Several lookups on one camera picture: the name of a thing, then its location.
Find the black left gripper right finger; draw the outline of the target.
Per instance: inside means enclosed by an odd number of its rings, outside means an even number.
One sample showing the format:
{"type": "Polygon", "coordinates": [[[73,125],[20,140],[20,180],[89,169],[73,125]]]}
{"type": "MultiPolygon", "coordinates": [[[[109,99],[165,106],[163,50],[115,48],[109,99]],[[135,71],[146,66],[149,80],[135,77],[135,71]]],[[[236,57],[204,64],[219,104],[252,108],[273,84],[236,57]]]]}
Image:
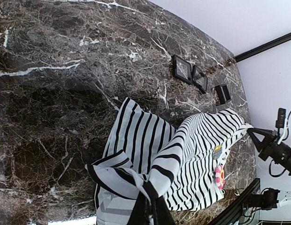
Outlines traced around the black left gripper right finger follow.
{"type": "Polygon", "coordinates": [[[163,196],[158,193],[151,184],[146,181],[143,184],[145,190],[145,218],[149,225],[175,225],[163,196]]]}

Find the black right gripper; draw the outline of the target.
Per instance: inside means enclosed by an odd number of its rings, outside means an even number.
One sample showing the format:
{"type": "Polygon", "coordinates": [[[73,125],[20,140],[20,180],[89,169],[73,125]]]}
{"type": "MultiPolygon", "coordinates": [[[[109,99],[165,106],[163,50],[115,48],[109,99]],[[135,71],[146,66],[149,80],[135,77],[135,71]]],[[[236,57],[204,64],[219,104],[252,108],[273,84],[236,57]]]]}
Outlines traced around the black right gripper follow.
{"type": "Polygon", "coordinates": [[[263,161],[272,158],[276,162],[279,161],[279,151],[277,145],[278,136],[273,136],[273,131],[262,128],[249,128],[247,134],[253,141],[256,149],[258,150],[258,157],[263,161]]]}

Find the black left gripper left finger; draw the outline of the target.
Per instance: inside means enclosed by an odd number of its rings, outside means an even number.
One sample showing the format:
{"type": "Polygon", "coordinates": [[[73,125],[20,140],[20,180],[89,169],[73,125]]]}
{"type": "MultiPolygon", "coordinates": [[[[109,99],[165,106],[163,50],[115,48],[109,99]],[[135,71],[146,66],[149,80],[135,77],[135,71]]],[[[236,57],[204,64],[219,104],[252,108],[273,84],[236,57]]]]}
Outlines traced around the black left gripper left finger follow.
{"type": "Polygon", "coordinates": [[[152,225],[153,224],[153,214],[151,209],[151,199],[153,198],[153,189],[148,187],[145,189],[148,194],[148,198],[139,192],[135,205],[133,207],[130,224],[131,225],[152,225]]]}

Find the round yellow grey brooch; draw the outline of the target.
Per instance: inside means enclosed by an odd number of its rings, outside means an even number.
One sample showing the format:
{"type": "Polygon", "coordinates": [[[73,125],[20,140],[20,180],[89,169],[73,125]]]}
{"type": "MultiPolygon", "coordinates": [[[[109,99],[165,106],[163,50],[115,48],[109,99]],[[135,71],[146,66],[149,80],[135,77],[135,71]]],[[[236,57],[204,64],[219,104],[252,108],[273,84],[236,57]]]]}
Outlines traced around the round yellow grey brooch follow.
{"type": "Polygon", "coordinates": [[[222,152],[223,152],[222,146],[221,145],[216,146],[212,154],[213,159],[218,160],[220,156],[222,155],[222,152]]]}

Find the black white striped garment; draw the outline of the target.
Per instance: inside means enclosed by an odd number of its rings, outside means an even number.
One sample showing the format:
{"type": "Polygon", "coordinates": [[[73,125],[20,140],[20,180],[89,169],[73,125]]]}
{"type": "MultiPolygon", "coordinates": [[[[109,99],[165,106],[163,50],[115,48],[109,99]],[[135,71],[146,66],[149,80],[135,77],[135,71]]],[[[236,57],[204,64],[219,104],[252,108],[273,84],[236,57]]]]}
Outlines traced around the black white striped garment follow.
{"type": "Polygon", "coordinates": [[[143,184],[151,182],[172,211],[199,211],[224,197],[215,169],[251,125],[231,109],[197,113],[174,127],[126,98],[109,134],[103,157],[85,169],[96,183],[99,225],[130,225],[143,184]],[[222,155],[213,159],[216,146],[222,155]]]}

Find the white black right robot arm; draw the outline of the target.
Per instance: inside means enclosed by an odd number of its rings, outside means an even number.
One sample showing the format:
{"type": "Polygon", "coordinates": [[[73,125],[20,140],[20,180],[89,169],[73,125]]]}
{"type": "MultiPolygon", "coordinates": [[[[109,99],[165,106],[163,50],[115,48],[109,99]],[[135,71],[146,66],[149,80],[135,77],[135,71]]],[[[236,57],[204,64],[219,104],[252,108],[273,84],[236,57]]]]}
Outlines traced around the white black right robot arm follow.
{"type": "Polygon", "coordinates": [[[271,177],[278,178],[286,171],[291,176],[291,147],[283,142],[278,143],[279,138],[276,131],[249,128],[247,133],[252,139],[260,159],[266,161],[271,158],[272,162],[284,168],[280,174],[272,174],[271,165],[269,165],[268,172],[271,177]]]}

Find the pink flower brooch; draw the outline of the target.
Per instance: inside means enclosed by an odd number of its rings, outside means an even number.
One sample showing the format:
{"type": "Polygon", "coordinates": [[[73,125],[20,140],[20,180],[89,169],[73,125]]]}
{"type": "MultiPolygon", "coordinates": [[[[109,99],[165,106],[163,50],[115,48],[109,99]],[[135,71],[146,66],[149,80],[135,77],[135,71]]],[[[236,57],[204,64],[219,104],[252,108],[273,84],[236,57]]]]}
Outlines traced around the pink flower brooch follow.
{"type": "Polygon", "coordinates": [[[225,185],[225,172],[222,165],[218,165],[215,169],[215,183],[217,187],[222,190],[223,186],[225,185]]]}

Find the black display box right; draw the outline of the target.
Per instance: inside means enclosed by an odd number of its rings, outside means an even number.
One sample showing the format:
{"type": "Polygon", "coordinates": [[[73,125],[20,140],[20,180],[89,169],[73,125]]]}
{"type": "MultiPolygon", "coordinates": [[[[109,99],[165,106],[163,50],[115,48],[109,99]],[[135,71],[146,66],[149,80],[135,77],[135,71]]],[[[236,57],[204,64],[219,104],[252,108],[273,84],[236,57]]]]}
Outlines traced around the black display box right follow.
{"type": "Polygon", "coordinates": [[[231,101],[231,96],[229,93],[228,86],[226,84],[221,84],[215,86],[215,90],[217,96],[219,98],[219,102],[221,105],[226,104],[227,102],[231,101]]]}

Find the black display box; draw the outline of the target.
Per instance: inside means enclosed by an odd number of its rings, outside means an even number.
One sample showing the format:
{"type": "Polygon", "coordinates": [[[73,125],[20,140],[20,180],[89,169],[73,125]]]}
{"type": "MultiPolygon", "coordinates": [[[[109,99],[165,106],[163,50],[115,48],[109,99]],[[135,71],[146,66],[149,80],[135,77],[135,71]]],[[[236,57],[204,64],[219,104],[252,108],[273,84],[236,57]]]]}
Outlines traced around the black display box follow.
{"type": "Polygon", "coordinates": [[[228,86],[226,84],[221,84],[215,86],[215,90],[217,96],[219,98],[219,102],[221,105],[226,104],[227,102],[231,101],[231,96],[229,93],[228,86]]]}
{"type": "Polygon", "coordinates": [[[177,55],[172,56],[172,74],[173,77],[191,85],[191,64],[177,55]]]}
{"type": "Polygon", "coordinates": [[[207,93],[208,77],[196,65],[194,65],[192,69],[192,83],[202,94],[207,93]]]}

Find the black display box middle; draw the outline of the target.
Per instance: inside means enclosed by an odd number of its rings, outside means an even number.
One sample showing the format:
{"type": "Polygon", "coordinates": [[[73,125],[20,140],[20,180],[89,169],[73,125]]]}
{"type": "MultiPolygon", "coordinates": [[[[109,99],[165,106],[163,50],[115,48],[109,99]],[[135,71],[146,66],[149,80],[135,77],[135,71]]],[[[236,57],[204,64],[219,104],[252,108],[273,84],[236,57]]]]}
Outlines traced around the black display box middle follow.
{"type": "Polygon", "coordinates": [[[208,77],[196,65],[194,65],[192,69],[192,83],[202,94],[207,93],[208,77]]]}

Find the black display box left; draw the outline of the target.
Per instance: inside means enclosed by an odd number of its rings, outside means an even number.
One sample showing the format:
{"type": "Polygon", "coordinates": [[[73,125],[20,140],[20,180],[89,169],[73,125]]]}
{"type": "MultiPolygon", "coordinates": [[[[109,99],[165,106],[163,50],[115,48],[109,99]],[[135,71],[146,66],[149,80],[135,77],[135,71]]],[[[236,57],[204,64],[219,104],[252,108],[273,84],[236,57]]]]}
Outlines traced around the black display box left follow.
{"type": "Polygon", "coordinates": [[[191,64],[177,55],[172,56],[172,74],[173,77],[191,85],[191,64]]]}

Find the black right frame post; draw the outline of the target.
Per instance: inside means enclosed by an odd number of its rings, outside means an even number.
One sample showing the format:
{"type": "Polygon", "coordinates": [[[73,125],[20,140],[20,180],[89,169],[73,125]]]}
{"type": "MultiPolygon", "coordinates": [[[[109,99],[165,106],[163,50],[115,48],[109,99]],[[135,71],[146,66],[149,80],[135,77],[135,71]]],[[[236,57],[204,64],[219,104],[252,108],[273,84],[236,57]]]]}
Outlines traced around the black right frame post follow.
{"type": "Polygon", "coordinates": [[[286,43],[288,41],[291,41],[291,32],[288,33],[288,34],[285,34],[285,35],[283,35],[281,37],[278,37],[278,38],[276,38],[274,40],[271,40],[271,41],[269,41],[267,43],[264,43],[264,44],[262,44],[262,45],[260,45],[258,47],[255,47],[255,48],[253,48],[251,50],[248,50],[246,52],[243,52],[243,53],[235,56],[234,57],[235,61],[236,61],[236,63],[241,62],[241,61],[246,60],[246,59],[248,59],[250,57],[253,57],[253,56],[257,55],[257,54],[260,54],[260,53],[265,52],[267,50],[270,50],[270,49],[272,49],[274,47],[282,45],[282,44],[284,44],[284,43],[286,43]]]}

